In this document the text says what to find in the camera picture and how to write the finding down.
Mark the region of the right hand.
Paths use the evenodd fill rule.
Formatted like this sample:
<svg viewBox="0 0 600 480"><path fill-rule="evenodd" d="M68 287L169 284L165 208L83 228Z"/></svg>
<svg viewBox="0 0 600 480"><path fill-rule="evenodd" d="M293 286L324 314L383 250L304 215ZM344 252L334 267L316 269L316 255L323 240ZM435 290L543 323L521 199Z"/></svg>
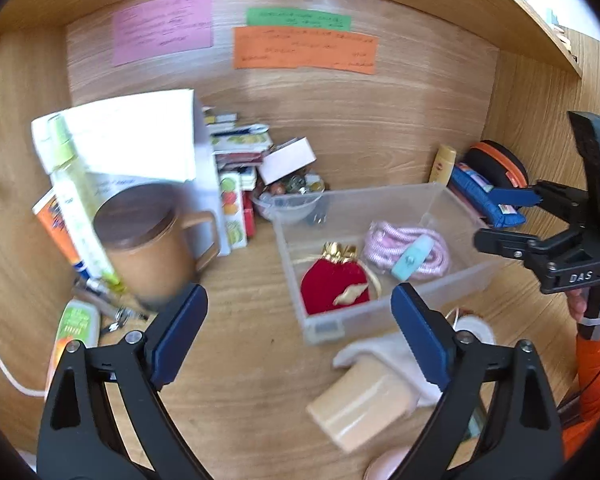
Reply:
<svg viewBox="0 0 600 480"><path fill-rule="evenodd" d="M580 323L588 306L588 300L584 296L583 289L573 289L566 292L567 307L570 316L577 322Z"/></svg>

